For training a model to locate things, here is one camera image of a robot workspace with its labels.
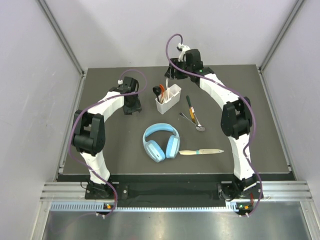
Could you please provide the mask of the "orange plastic spoon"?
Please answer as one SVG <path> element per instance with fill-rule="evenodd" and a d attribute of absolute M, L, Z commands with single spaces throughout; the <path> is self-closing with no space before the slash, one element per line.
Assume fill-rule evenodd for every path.
<path fill-rule="evenodd" d="M 162 98 L 163 98 L 164 91 L 166 91 L 166 90 L 165 90 L 165 87 L 164 87 L 162 84 L 159 84 L 159 86 L 160 86 L 161 91 L 162 91 L 162 93 L 161 93 L 161 98 L 160 98 L 160 103 L 163 104 L 163 103 L 162 103 Z"/>

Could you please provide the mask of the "white spoon horizontal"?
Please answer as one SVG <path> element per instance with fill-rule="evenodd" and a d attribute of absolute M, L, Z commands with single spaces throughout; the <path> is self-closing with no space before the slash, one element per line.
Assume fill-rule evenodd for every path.
<path fill-rule="evenodd" d="M 166 80 L 165 80 L 165 90 L 168 90 L 169 94 L 170 94 L 169 79 L 168 78 L 166 78 Z"/>

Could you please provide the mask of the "black ladle spoon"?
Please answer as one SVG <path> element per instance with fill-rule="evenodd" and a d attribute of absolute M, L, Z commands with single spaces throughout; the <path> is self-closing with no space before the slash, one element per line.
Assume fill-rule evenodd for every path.
<path fill-rule="evenodd" d="M 160 86 L 154 86 L 152 88 L 153 93 L 156 95 L 157 101 L 160 102 L 160 95 L 162 94 L 162 89 Z"/>

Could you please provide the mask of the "white compartment utensil container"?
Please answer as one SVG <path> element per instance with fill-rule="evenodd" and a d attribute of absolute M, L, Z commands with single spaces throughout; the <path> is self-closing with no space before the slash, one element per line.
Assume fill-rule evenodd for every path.
<path fill-rule="evenodd" d="M 160 95 L 155 98 L 156 108 L 163 115 L 180 101 L 182 89 L 177 84 L 173 84 L 168 90 L 165 90 L 162 84 L 156 86 L 156 88 L 160 90 Z"/>

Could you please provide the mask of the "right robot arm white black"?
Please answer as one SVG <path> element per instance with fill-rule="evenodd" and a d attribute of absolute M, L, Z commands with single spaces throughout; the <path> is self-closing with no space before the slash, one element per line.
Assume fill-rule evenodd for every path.
<path fill-rule="evenodd" d="M 179 57 L 168 59 L 165 76 L 169 79 L 190 78 L 221 108 L 220 126 L 229 139 L 234 162 L 234 179 L 230 186 L 221 189 L 221 196 L 227 201 L 245 198 L 257 184 L 250 155 L 250 143 L 256 132 L 250 100 L 225 86 L 211 68 L 205 67 L 198 49 L 179 43 L 177 50 Z"/>

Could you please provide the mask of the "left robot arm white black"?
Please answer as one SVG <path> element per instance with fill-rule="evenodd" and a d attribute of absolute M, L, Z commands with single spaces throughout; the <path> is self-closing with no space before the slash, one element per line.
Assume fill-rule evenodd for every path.
<path fill-rule="evenodd" d="M 74 113 L 71 144 L 83 157 L 90 178 L 87 181 L 86 199 L 103 200 L 115 197 L 114 187 L 109 182 L 110 171 L 106 167 L 103 149 L 106 142 L 105 122 L 118 109 L 125 115 L 141 112 L 139 82 L 132 77 L 124 77 L 118 86 L 111 88 L 106 96 L 88 110 Z"/>

